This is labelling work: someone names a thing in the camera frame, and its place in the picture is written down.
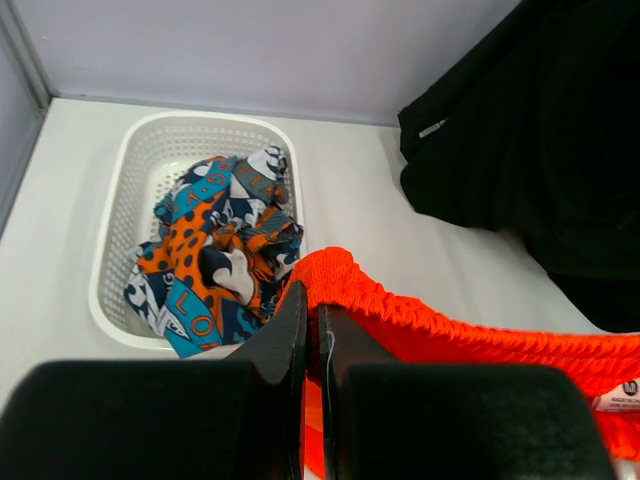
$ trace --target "black cloth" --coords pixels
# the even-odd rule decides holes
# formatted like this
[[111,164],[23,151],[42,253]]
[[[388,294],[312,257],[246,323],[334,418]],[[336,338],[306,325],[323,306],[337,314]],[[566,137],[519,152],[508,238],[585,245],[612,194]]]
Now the black cloth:
[[640,0],[524,0],[400,113],[401,184],[420,213],[516,228],[587,317],[640,330],[639,119]]

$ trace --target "clothing tag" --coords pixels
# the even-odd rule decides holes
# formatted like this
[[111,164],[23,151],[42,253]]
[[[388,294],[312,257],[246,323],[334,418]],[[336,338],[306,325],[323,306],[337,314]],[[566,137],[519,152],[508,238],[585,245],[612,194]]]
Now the clothing tag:
[[428,128],[425,128],[423,131],[421,131],[418,134],[418,136],[420,138],[427,137],[427,136],[431,135],[432,133],[437,132],[438,130],[440,130],[440,127],[442,127],[442,125],[444,125],[446,122],[447,122],[447,119],[444,118],[444,119],[440,120],[438,123],[436,123],[434,125],[431,125]]
[[618,385],[609,393],[593,400],[593,408],[599,412],[640,411],[640,378]]

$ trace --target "colorful printed cloth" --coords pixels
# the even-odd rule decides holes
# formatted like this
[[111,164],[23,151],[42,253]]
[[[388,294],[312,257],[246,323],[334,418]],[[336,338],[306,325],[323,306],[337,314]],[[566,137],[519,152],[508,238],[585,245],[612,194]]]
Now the colorful printed cloth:
[[159,240],[136,248],[126,301],[180,358],[240,343],[274,312],[299,255],[278,147],[193,165],[156,205]]

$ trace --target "white plastic basket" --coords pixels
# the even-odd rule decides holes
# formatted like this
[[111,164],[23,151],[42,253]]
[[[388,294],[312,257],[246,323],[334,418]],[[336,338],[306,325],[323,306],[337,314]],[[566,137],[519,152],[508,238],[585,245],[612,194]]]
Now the white plastic basket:
[[[157,233],[154,205],[192,164],[215,155],[246,156],[268,145],[287,154],[289,202],[284,211],[304,225],[295,150],[278,128],[235,115],[172,112],[150,116],[129,129],[111,177],[89,285],[91,314],[105,333],[133,347],[171,348],[124,300],[133,266],[130,252]],[[306,253],[304,239],[300,253]],[[214,351],[224,356],[232,348]]]

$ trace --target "orange fabric with black dots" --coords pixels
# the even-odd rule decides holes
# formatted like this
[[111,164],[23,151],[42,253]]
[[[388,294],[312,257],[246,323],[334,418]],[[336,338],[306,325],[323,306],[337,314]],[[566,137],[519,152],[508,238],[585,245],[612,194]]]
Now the orange fabric with black dots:
[[[313,335],[317,337],[318,306],[338,305],[404,362],[555,367],[573,380],[588,401],[640,378],[639,335],[522,332],[451,320],[416,298],[387,292],[341,248],[327,248],[303,258],[289,285],[295,281],[307,289]],[[314,378],[313,368],[310,375]],[[323,475],[322,399],[311,387],[307,392],[306,464],[316,475]],[[612,456],[640,461],[640,416],[613,412],[594,412],[594,416]]]

